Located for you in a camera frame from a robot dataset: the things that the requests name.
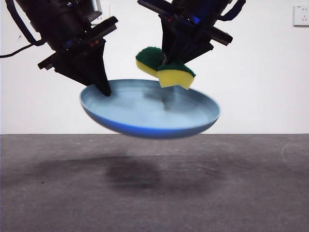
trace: plastic plate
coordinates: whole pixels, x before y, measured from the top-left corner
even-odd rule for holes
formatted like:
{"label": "plastic plate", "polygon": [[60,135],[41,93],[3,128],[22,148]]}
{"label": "plastic plate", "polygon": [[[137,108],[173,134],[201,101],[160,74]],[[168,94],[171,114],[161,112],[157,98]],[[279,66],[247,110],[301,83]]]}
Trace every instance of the plastic plate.
{"label": "plastic plate", "polygon": [[86,113],[97,123],[130,136],[172,139],[207,130],[220,115],[218,104],[195,90],[179,86],[161,88],[158,81],[109,81],[105,97],[94,86],[80,95]]}

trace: cable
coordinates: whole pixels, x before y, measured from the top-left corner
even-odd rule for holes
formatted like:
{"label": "cable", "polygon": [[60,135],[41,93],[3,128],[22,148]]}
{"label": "cable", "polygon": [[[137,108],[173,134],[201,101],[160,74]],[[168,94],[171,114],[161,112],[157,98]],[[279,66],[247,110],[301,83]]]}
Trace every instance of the cable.
{"label": "cable", "polygon": [[25,46],[25,47],[22,47],[22,48],[18,49],[17,51],[14,51],[14,52],[11,53],[11,54],[2,55],[2,56],[0,56],[0,58],[12,57],[12,56],[16,55],[17,53],[19,53],[19,52],[21,52],[21,51],[23,51],[23,50],[25,50],[25,49],[27,49],[27,48],[29,48],[29,47],[31,47],[31,46],[33,46],[33,44],[29,44],[29,45],[27,45],[27,46]]}

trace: concrete floor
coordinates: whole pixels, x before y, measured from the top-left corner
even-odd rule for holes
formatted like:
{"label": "concrete floor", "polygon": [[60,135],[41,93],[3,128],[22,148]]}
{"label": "concrete floor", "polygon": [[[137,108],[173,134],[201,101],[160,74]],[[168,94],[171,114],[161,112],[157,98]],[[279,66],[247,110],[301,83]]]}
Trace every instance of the concrete floor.
{"label": "concrete floor", "polygon": [[1,136],[2,232],[308,232],[309,135]]}

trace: green scouring pad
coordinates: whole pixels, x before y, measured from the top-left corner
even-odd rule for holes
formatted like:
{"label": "green scouring pad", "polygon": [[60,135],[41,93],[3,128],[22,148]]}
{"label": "green scouring pad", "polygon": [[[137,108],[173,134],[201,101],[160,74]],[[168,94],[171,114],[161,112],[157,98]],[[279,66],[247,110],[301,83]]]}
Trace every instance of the green scouring pad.
{"label": "green scouring pad", "polygon": [[162,50],[157,47],[147,47],[136,55],[137,67],[151,76],[159,78],[161,87],[179,85],[189,89],[195,77],[194,72],[180,60],[161,65],[162,60]]}

